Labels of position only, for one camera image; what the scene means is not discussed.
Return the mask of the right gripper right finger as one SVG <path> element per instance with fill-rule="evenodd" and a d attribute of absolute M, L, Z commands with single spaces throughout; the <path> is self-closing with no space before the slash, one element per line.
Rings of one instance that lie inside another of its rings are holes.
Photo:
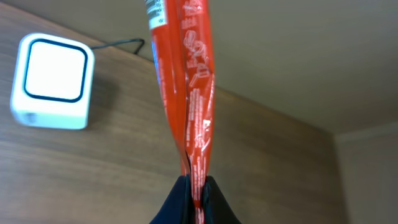
<path fill-rule="evenodd" d="M 202 204 L 205 224 L 241 224 L 212 176 L 206 177 Z"/>

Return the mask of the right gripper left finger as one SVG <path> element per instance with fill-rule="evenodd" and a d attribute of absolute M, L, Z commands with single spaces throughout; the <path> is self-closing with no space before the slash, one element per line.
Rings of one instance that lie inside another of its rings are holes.
<path fill-rule="evenodd" d="M 190 177 L 181 175 L 150 224 L 194 224 Z"/>

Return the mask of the red stick sachet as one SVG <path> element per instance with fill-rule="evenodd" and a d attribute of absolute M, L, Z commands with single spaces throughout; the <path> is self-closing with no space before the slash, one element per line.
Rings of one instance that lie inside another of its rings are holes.
<path fill-rule="evenodd" d="M 146 0 L 165 113 L 190 178 L 193 221 L 205 222 L 203 188 L 213 142 L 215 61 L 207 0 Z"/>

